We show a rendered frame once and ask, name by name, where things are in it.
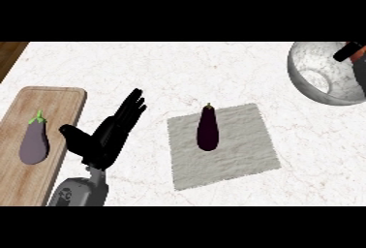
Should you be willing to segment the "grey cloth placemat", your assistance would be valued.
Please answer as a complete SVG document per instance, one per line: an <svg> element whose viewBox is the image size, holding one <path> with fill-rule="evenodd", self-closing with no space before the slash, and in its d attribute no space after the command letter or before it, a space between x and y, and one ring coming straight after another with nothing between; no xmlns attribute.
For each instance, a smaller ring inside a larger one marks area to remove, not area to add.
<svg viewBox="0 0 366 248"><path fill-rule="evenodd" d="M280 168L270 135L255 104L215 110L218 145L197 146L200 114L166 120L172 185L177 191Z"/></svg>

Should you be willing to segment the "silver metal bowl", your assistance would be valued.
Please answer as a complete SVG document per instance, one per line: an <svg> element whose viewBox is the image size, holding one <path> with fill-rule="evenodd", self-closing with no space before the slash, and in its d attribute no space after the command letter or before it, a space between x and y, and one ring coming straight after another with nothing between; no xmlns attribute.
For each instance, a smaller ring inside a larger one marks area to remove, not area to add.
<svg viewBox="0 0 366 248"><path fill-rule="evenodd" d="M299 93L314 102L351 106L366 102L355 80L352 63L339 62L333 55L345 42L293 42L287 54L287 74Z"/></svg>

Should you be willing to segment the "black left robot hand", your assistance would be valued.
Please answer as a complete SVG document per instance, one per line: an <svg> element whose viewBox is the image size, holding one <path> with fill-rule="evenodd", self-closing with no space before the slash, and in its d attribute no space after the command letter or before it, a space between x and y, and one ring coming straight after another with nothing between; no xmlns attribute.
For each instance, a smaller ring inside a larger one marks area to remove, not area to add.
<svg viewBox="0 0 366 248"><path fill-rule="evenodd" d="M103 171L115 163L128 133L146 110L141 94L141 89L131 91L115 114L104 119L91 135L69 124L58 128L67 151L82 158L85 166L97 170Z"/></svg>

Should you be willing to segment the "pale purple eggplant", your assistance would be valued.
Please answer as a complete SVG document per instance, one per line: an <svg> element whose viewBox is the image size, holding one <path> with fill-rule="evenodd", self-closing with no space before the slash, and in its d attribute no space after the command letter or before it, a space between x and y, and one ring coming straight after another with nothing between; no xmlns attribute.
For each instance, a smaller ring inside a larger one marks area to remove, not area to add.
<svg viewBox="0 0 366 248"><path fill-rule="evenodd" d="M50 143L45 134L47 120L39 110L27 120L26 130L22 138L19 157L26 165L38 164L48 155Z"/></svg>

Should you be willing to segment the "dark purple sweet potato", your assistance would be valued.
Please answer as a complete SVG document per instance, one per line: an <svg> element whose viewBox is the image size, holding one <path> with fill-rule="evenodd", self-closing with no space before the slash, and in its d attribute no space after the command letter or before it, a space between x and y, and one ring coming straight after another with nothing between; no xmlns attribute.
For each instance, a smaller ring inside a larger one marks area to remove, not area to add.
<svg viewBox="0 0 366 248"><path fill-rule="evenodd" d="M206 104L202 109L196 139L200 150L210 151L215 149L218 145L218 127L215 121L215 111L210 104Z"/></svg>

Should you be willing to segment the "wooden cutting board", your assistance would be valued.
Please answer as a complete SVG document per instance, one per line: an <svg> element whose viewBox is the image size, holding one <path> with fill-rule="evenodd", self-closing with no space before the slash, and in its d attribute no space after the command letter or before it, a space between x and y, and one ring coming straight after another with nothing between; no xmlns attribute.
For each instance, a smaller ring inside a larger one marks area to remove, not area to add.
<svg viewBox="0 0 366 248"><path fill-rule="evenodd" d="M76 87L27 86L19 91L0 120L0 205L47 203L66 154L58 128L76 124L85 98L85 90ZM47 120L50 151L44 161L26 165L19 150L27 120L39 110Z"/></svg>

